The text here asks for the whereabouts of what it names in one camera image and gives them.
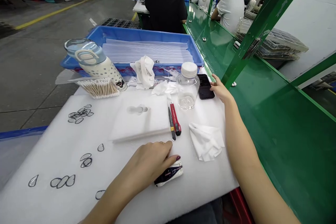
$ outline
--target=white bottle cap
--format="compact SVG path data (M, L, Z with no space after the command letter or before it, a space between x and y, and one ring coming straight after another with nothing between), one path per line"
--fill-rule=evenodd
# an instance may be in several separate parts
M181 74L186 78L195 77L197 74L197 65L193 62L184 62L181 66Z

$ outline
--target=gray concrete floor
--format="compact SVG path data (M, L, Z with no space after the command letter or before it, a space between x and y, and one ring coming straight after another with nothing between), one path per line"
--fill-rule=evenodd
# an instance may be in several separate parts
M80 1L35 3L21 14L0 11L0 20L20 25ZM0 39L0 132L49 125L78 88L55 85L63 70L64 42L85 37L93 28L90 18L97 23L114 17L131 20L133 7L133 0L90 0Z

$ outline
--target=marker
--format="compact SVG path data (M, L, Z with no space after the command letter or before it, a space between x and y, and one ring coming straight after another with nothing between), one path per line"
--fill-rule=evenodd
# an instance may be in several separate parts
M173 124L174 124L174 128L175 128L175 134L177 136L181 135L181 125L179 124L178 120L177 120L177 116L176 116L176 112L175 112L175 107L173 102L170 102L170 110L171 110L171 117L173 119Z
M175 131L174 131L174 124L173 124L173 119L172 119L172 115L170 113L170 109L168 108L168 114L169 114L169 122L170 122L170 130L171 130L171 135L173 140L176 140L176 136L175 136Z

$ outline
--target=hand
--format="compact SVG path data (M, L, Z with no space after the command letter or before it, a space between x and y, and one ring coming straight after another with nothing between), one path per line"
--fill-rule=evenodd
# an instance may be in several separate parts
M225 101L229 99L233 99L231 93L227 90L221 80L218 78L217 75L213 74L212 77L215 78L216 82L210 82L211 84L211 91L214 91L215 94L219 97L219 99L225 103Z
M140 146L115 180L126 184L135 196L181 158L178 155L168 157L172 146L171 141Z

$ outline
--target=black phone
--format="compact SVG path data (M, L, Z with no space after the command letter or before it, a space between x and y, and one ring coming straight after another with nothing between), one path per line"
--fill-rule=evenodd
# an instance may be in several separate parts
M208 76L205 75L205 74L199 74L197 76L198 76L198 78L200 79L200 82L201 82L201 84L199 85L200 86L199 90L198 90L199 98L201 100L214 98L215 93L210 90L211 85L210 85L210 81L208 79Z

